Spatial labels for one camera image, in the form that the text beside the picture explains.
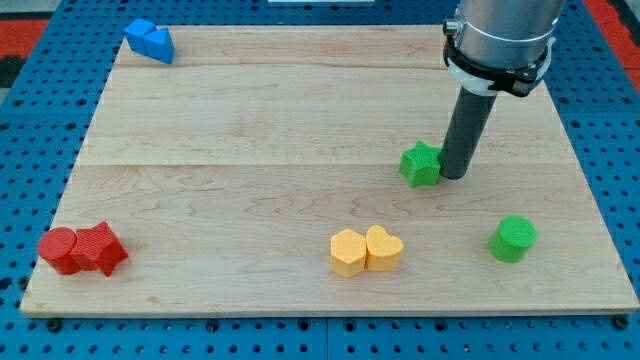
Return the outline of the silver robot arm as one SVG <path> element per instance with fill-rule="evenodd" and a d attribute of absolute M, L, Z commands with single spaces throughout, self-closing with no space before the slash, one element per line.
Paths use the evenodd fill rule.
<path fill-rule="evenodd" d="M 550 67 L 565 0 L 461 0 L 443 22 L 443 60 L 468 92 L 526 97 Z"/>

